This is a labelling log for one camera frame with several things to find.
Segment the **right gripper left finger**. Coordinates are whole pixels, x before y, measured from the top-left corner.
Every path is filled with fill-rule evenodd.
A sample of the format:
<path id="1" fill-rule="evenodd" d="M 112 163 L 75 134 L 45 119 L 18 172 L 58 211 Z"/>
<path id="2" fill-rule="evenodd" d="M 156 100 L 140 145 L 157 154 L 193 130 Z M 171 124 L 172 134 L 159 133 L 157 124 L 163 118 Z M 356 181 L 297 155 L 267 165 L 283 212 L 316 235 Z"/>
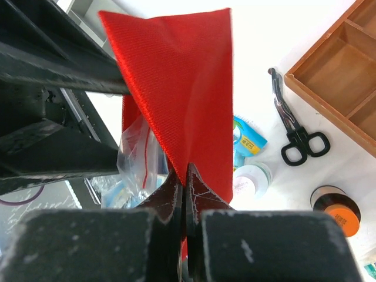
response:
<path id="1" fill-rule="evenodd" d="M 2 281 L 180 281 L 183 187 L 175 172 L 133 209 L 35 210 L 14 228 Z"/>

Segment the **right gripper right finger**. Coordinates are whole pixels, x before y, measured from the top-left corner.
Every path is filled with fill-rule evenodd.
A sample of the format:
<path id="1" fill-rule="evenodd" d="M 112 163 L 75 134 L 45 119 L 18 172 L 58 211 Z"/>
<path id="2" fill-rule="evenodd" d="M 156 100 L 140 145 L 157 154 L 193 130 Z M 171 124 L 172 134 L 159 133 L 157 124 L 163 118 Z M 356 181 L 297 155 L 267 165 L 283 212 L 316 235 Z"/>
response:
<path id="1" fill-rule="evenodd" d="M 186 175 L 187 269 L 194 281 L 361 281 L 332 217 L 319 211 L 237 211 Z"/>

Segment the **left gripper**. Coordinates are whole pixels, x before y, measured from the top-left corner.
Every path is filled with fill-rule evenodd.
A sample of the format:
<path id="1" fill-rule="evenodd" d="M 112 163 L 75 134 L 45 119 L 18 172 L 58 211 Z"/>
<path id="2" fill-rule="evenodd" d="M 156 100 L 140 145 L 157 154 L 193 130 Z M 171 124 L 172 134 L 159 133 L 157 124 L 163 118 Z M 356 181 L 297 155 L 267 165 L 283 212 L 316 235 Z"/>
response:
<path id="1" fill-rule="evenodd" d="M 97 111 L 81 90 L 130 90 L 116 61 L 54 1 L 1 1 L 1 80 L 61 88 L 42 88 L 48 120 L 1 137 L 1 194 L 117 172 L 118 151 L 97 141 Z"/>

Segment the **alcohol wipes plastic bag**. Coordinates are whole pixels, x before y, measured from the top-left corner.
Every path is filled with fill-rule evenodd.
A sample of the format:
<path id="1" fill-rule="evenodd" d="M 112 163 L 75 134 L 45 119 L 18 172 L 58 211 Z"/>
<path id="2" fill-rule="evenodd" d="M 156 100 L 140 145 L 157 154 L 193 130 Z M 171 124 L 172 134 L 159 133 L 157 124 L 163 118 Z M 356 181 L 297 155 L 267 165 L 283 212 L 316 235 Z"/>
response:
<path id="1" fill-rule="evenodd" d="M 122 133 L 117 156 L 119 174 L 103 178 L 103 209 L 138 206 L 168 175 L 167 157 L 143 116 Z"/>

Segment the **red first aid pouch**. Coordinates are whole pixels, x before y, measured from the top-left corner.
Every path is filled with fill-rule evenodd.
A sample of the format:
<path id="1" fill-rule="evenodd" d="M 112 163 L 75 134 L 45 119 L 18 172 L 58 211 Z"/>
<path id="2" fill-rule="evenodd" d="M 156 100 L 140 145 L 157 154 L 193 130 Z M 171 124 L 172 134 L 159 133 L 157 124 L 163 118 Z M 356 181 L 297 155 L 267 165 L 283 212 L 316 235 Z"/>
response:
<path id="1" fill-rule="evenodd" d="M 205 184 L 232 197 L 231 10 L 143 19 L 99 12 L 131 96 L 123 127 L 148 122 L 180 181 L 194 164 Z"/>

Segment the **colourful bandage packet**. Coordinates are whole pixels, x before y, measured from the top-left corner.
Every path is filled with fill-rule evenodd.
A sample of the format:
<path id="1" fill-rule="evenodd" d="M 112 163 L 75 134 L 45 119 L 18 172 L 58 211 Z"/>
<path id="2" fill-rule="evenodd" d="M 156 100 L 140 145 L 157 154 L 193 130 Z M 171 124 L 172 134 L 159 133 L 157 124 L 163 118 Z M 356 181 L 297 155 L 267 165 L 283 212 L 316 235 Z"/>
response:
<path id="1" fill-rule="evenodd" d="M 376 280 L 376 264 L 368 263 L 364 266 L 364 270 L 367 272 L 367 274 L 373 279 Z"/>

